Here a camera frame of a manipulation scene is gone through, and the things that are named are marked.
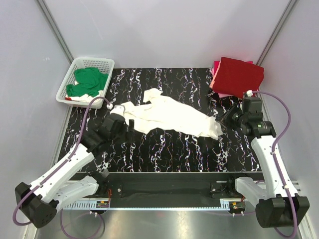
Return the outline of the white t shirt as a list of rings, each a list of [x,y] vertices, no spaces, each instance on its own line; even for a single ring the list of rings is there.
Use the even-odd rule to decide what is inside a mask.
[[[160,128],[215,140],[222,135],[221,125],[215,117],[209,117],[189,105],[163,96],[162,91],[156,88],[144,91],[143,102],[139,106],[132,102],[121,104],[125,106],[126,123],[134,120],[134,129],[138,132],[147,134]]]

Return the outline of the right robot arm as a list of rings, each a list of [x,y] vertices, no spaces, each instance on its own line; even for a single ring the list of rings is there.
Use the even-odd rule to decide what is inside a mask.
[[[310,207],[307,197],[300,196],[290,180],[280,152],[273,124],[263,120],[262,101],[245,95],[242,104],[234,105],[219,123],[232,130],[240,129],[251,136],[251,147],[262,168],[265,189],[250,177],[239,177],[226,185],[231,197],[244,196],[255,208],[263,228],[297,228]]]

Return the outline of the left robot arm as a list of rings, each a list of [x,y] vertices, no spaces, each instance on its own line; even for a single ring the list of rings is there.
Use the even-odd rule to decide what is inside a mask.
[[[30,184],[21,182],[16,186],[14,212],[23,212],[39,229],[73,202],[87,196],[103,197],[108,192],[107,173],[89,172],[76,183],[67,182],[111,144],[131,143],[134,126],[134,120],[125,120],[122,113],[111,113],[95,129],[82,131],[70,152],[51,169]]]

